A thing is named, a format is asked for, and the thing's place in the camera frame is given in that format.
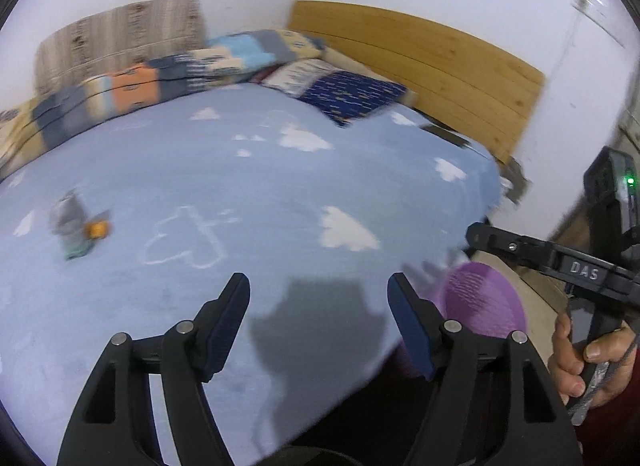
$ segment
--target blue patterned pillow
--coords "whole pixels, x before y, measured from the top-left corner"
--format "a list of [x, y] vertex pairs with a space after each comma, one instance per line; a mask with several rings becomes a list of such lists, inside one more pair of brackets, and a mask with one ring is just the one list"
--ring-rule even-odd
[[319, 108], [339, 126], [386, 106], [401, 97], [406, 87], [339, 70], [315, 81], [298, 99]]

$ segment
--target pillow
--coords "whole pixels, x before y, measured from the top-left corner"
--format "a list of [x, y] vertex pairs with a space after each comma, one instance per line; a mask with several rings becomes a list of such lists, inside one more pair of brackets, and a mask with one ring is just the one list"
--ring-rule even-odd
[[[363, 76], [368, 76], [369, 78], [373, 78], [375, 80], [380, 81], [391, 81], [380, 74], [376, 74], [373, 70], [371, 70], [367, 65], [364, 65], [356, 60], [338, 52], [331, 47], [327, 47], [324, 49], [322, 53], [322, 59], [327, 63], [333, 65], [334, 67], [341, 68], [342, 70], [348, 70], [350, 72], [355, 72], [356, 74], [362, 74]], [[406, 92], [399, 97], [398, 102], [400, 104], [404, 104], [409, 108], [413, 108], [415, 106], [415, 102], [418, 100], [418, 94], [408, 88]]]
[[38, 47], [36, 93], [45, 96], [93, 76], [202, 49], [204, 29], [197, 0], [143, 1], [83, 18]]
[[245, 73], [272, 65], [319, 58], [323, 46], [318, 40], [283, 29], [263, 29], [220, 36], [207, 42], [213, 55], [241, 60]]
[[267, 67], [265, 68], [265, 70], [256, 72], [249, 80], [249, 83], [262, 83], [268, 76], [271, 76], [280, 67], [282, 67], [282, 65], [274, 65], [273, 67]]
[[32, 97], [11, 110], [0, 112], [0, 181], [47, 151], [42, 133], [33, 120], [37, 104], [38, 98]]
[[262, 81], [287, 96], [311, 104], [338, 125], [394, 102], [406, 87], [334, 67], [322, 60], [303, 60], [285, 65]]

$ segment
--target handheld device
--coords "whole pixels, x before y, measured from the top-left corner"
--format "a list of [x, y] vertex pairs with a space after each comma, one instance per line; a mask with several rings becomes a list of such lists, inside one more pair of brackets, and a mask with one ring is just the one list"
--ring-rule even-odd
[[[418, 298], [402, 273], [389, 279], [387, 295], [415, 367], [436, 385], [404, 466], [582, 464], [564, 406], [524, 333], [490, 338], [446, 321], [433, 303]], [[249, 296], [249, 280], [236, 273], [193, 321], [142, 340], [114, 335], [73, 410], [58, 466], [164, 464], [149, 374], [162, 376], [182, 466], [233, 466], [202, 383], [222, 370]], [[269, 464], [362, 466], [331, 451], [286, 456], [286, 462]]]
[[[582, 351], [588, 343], [627, 321], [640, 329], [640, 211], [633, 158], [605, 147], [584, 174], [590, 231], [590, 255], [567, 247], [520, 237], [494, 227], [474, 224], [466, 239], [476, 249], [505, 261], [535, 269], [570, 285], [572, 342]], [[580, 374], [586, 390], [571, 398], [567, 409], [578, 426], [586, 417], [597, 390], [616, 365], [585, 364]]]

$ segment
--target metal screw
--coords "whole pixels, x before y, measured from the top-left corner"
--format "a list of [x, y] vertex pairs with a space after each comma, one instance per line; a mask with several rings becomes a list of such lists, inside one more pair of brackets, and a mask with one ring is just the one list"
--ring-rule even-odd
[[444, 322], [444, 328], [447, 332], [460, 332], [462, 331], [462, 325], [456, 320], [447, 320]]
[[526, 343], [527, 340], [529, 339], [529, 338], [527, 338], [527, 335], [524, 334], [524, 332], [522, 332], [522, 331], [513, 331], [511, 333], [511, 338], [513, 339], [513, 341], [515, 341], [516, 343], [520, 343], [520, 344]]
[[188, 334], [193, 330], [193, 322], [191, 320], [181, 321], [175, 326], [180, 334]]
[[118, 332], [111, 336], [111, 344], [112, 345], [122, 345], [125, 341], [127, 341], [126, 332]]

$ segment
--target red sleeve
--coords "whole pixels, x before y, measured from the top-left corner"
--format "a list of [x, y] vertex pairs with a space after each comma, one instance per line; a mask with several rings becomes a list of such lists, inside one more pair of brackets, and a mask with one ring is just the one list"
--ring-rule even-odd
[[640, 409], [639, 352], [640, 350], [636, 351], [631, 381], [624, 392], [607, 404], [590, 410], [582, 425], [575, 428], [575, 433], [584, 449], [585, 464], [597, 460], [597, 457], [609, 447], [624, 430], [626, 423]]

